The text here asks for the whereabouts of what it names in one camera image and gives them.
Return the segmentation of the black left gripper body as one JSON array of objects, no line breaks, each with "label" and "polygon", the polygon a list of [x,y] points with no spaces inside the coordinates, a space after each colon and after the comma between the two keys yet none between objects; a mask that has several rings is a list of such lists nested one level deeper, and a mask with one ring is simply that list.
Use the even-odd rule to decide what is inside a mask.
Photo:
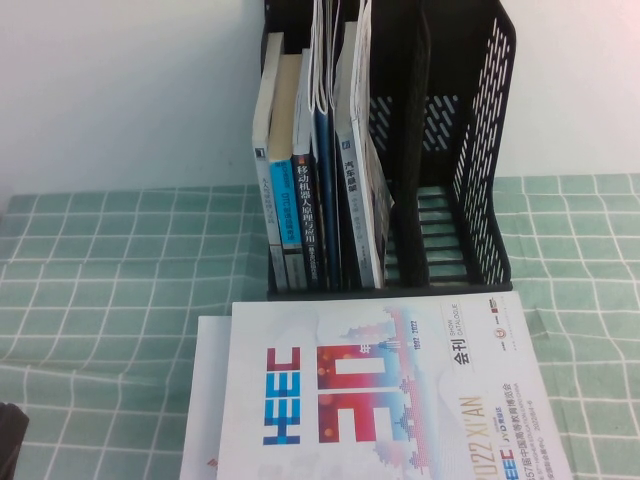
[{"label": "black left gripper body", "polygon": [[26,414],[16,405],[1,403],[1,452],[11,453],[20,447],[26,433]]}]

